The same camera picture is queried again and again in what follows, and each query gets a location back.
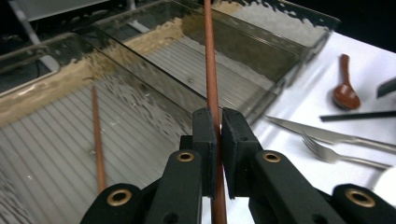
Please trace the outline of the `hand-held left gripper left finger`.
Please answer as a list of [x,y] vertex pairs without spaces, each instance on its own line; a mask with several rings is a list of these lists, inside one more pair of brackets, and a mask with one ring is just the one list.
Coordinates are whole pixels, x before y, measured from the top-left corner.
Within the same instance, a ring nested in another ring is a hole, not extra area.
[[211,112],[192,114],[192,135],[180,137],[152,202],[152,224],[201,224],[202,197],[215,197],[217,137]]

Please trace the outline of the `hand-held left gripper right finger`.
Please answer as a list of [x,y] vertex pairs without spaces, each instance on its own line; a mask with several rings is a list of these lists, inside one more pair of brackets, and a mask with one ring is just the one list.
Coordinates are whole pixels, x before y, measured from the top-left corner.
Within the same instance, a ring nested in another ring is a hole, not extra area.
[[255,224],[343,224],[321,194],[280,152],[264,150],[245,117],[222,110],[222,161],[229,197],[247,197]]

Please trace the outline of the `black chopstick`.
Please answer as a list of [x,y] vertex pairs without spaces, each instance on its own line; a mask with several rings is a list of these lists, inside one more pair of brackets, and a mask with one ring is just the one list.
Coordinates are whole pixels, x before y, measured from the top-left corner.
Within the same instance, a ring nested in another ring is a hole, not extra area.
[[355,120],[355,119],[384,119],[384,118],[396,118],[396,113],[346,114],[346,115],[320,116],[319,118],[322,122],[340,121],[340,120]]
[[321,120],[380,119],[380,118],[392,118],[392,117],[396,117],[396,110],[319,116]]

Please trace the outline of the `red-brown wooden spoon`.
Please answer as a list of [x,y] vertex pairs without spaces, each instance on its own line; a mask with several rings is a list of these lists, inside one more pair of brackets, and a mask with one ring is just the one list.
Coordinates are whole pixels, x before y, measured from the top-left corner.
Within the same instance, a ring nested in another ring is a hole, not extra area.
[[340,56],[340,72],[343,80],[340,85],[334,88],[332,99],[344,109],[358,109],[361,106],[361,100],[350,83],[349,56],[346,54]]

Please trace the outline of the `steel table knife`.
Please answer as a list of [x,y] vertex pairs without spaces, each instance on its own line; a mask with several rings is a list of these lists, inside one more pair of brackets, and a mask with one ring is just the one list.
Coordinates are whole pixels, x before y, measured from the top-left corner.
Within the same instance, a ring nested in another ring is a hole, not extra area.
[[356,145],[361,147],[373,148],[396,155],[396,145],[393,144],[379,142],[372,139],[367,139],[354,135],[336,133],[333,131],[320,129],[317,127],[305,125],[302,123],[297,123],[290,120],[285,120],[270,116],[266,116],[266,118],[282,128],[288,129],[292,132],[299,134],[305,133],[308,136],[324,143],[328,143],[332,145],[345,143],[345,144]]

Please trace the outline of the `smoky clear plastic bin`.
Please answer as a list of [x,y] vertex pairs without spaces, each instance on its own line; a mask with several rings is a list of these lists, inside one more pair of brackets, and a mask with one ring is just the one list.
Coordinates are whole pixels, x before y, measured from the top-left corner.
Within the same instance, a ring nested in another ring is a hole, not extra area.
[[[255,36],[242,23],[213,13],[219,105],[259,119],[282,92],[298,57]],[[120,45],[114,58],[135,71],[136,53],[167,75],[149,83],[188,110],[206,98],[204,9],[186,0],[159,0],[92,25],[101,47]]]
[[0,223],[77,224],[98,193],[96,87],[108,185],[158,179],[191,114],[149,83],[167,74],[134,53],[130,70],[75,34],[0,56]]
[[259,30],[259,37],[300,58],[302,71],[327,44],[340,20],[288,0],[211,0],[232,21]]

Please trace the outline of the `brown wooden chopstick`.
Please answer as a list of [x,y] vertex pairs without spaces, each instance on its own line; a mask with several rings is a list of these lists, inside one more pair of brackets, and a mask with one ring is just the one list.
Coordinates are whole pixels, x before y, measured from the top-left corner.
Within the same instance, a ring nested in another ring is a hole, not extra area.
[[219,97],[217,85],[217,70],[214,47],[214,31],[211,13],[211,0],[204,0],[205,11],[205,66],[206,66],[206,96],[207,106],[211,111],[217,140],[216,157],[216,188],[211,202],[212,224],[227,224],[223,168],[221,162],[220,132],[219,132]]
[[92,122],[94,135],[94,149],[96,156],[96,171],[98,192],[102,192],[106,188],[106,174],[104,165],[104,155],[102,150],[101,127],[99,120],[97,90],[92,86]]

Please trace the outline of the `steel fork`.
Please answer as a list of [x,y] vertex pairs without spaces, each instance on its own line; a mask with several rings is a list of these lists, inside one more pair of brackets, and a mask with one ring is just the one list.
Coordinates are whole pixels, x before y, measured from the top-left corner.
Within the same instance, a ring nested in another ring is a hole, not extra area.
[[302,134],[302,138],[307,148],[320,161],[324,161],[327,163],[337,163],[339,161],[352,162],[365,166],[374,167],[375,169],[380,169],[380,170],[387,170],[391,168],[391,165],[385,163],[340,155],[335,151],[333,151],[332,149],[317,143],[312,137],[308,136],[306,133]]

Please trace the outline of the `white board table cover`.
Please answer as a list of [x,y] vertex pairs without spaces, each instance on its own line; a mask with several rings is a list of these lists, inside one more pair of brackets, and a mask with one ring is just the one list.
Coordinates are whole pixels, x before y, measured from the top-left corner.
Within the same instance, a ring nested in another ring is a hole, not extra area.
[[329,164],[317,160],[302,137],[275,125],[269,116],[291,120],[337,133],[355,135],[396,145],[396,118],[323,122],[323,115],[344,111],[332,101],[332,89],[341,80],[339,56],[350,57],[350,82],[361,99],[360,113],[396,110],[396,93],[376,97],[382,83],[396,77],[396,53],[344,35],[334,34],[319,56],[294,84],[285,89],[252,128],[262,147],[284,154],[317,189],[331,193],[340,184],[353,183],[371,189],[381,172],[349,162]]

